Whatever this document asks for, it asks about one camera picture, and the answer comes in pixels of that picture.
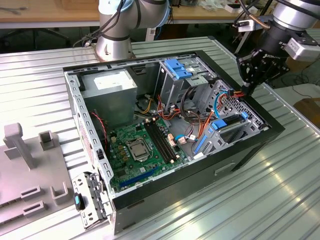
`ram slot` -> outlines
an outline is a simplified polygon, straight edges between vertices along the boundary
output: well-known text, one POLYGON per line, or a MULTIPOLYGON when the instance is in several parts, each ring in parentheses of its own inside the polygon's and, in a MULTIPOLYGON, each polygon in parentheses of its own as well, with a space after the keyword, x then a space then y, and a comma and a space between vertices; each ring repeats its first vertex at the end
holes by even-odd
POLYGON ((151 126, 153 128, 153 130, 156 132, 157 135, 160 135, 160 140, 163 143, 163 146, 166 148, 166 150, 168 151, 168 153, 170 154, 170 156, 172 157, 173 160, 176 159, 176 154, 174 153, 174 151, 172 150, 172 148, 170 147, 170 145, 168 144, 167 140, 163 137, 162 133, 160 132, 158 126, 154 123, 151 126))
POLYGON ((149 134, 150 138, 155 144, 157 150, 160 152, 161 156, 163 157, 164 162, 166 164, 169 164, 171 160, 175 160, 176 156, 174 152, 172 151, 169 144, 162 136, 157 125, 155 123, 147 123, 144 125, 144 128, 146 129, 147 133, 149 134))

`gray robot arm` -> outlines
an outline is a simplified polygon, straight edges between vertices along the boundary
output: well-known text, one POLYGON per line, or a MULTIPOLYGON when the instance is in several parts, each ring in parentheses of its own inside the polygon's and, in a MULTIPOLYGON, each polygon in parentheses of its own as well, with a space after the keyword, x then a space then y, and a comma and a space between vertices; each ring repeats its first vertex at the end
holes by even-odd
POLYGON ((100 0, 100 25, 103 33, 96 44, 96 54, 102 61, 129 59, 132 56, 130 31, 139 28, 155 28, 165 24, 170 8, 169 0, 100 0))

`yellow wire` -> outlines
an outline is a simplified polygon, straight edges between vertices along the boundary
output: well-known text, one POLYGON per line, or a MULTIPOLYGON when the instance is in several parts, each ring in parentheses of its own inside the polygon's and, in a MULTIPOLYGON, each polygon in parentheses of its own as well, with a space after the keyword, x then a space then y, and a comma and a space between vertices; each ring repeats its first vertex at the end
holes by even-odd
POLYGON ((148 107, 146 108, 146 110, 144 110, 143 112, 141 112, 142 114, 146 114, 147 112, 149 112, 150 106, 151 106, 151 101, 152 101, 152 99, 150 98, 150 99, 149 99, 148 107))

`blue pcie slot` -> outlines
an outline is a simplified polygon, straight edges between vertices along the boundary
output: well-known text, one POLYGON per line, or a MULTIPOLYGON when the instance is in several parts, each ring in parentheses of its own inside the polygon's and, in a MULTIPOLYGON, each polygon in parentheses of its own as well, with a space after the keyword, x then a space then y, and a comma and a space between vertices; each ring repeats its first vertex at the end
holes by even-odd
POLYGON ((138 181, 141 180, 141 179, 144 179, 144 178, 147 178, 147 177, 152 176, 152 175, 155 173, 155 171, 157 170, 157 168, 158 168, 158 167, 155 167, 155 168, 153 168, 152 170, 147 171, 147 172, 145 172, 145 173, 142 173, 142 174, 139 175, 139 176, 135 176, 135 177, 133 177, 133 178, 131 178, 131 179, 129 179, 129 180, 120 182, 120 183, 119 183, 120 188, 125 187, 125 186, 128 186, 128 185, 130 185, 130 184, 134 184, 134 183, 138 182, 138 181))
POLYGON ((207 136, 204 135, 203 138, 201 139, 201 141, 199 142, 199 145, 196 147, 194 154, 197 154, 197 152, 199 151, 199 149, 201 148, 202 144, 204 144, 205 140, 207 139, 207 136))

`metal bracket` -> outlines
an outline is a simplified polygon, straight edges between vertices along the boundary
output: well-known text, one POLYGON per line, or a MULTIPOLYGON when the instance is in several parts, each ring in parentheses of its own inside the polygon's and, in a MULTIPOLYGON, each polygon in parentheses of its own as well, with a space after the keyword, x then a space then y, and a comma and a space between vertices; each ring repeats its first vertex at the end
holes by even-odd
POLYGON ((72 179, 72 183, 74 192, 81 194, 84 201, 85 208, 79 212, 85 229, 107 220, 113 214, 107 191, 103 191, 97 174, 83 172, 72 179))

